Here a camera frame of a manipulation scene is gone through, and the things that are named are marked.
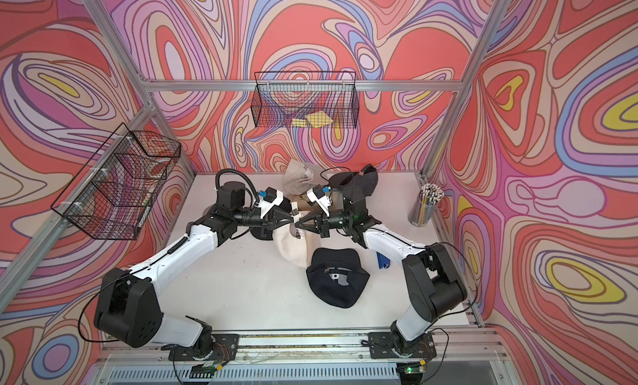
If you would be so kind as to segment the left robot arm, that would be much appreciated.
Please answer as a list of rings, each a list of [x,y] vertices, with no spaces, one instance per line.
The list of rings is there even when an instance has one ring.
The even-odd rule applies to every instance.
[[[172,281],[224,242],[238,238],[238,229],[261,233],[291,225],[299,218],[296,204],[272,187],[258,191],[242,174],[238,182],[215,176],[216,202],[187,225],[184,235],[151,258],[127,270],[114,268],[97,293],[94,326],[131,348],[148,343],[185,348],[202,359],[215,347],[211,327],[202,320],[164,313],[159,297]]]

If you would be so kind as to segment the black cap with white logo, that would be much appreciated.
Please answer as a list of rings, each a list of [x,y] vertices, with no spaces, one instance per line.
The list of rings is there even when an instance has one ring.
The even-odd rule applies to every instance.
[[[273,235],[271,230],[265,230],[262,228],[251,228],[250,234],[257,240],[273,240]]]

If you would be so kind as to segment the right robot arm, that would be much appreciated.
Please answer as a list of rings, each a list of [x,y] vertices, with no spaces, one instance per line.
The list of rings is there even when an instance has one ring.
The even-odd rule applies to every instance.
[[[394,353],[399,358],[412,358],[420,350],[433,353],[429,330],[452,308],[468,298],[462,275],[449,252],[440,243],[422,245],[397,235],[368,213],[362,189],[352,187],[342,193],[343,208],[330,212],[328,187],[315,187],[307,192],[312,204],[321,210],[305,215],[295,223],[299,230],[329,236],[330,230],[344,234],[360,246],[402,264],[410,307],[390,326],[380,343],[368,341],[372,358]]]

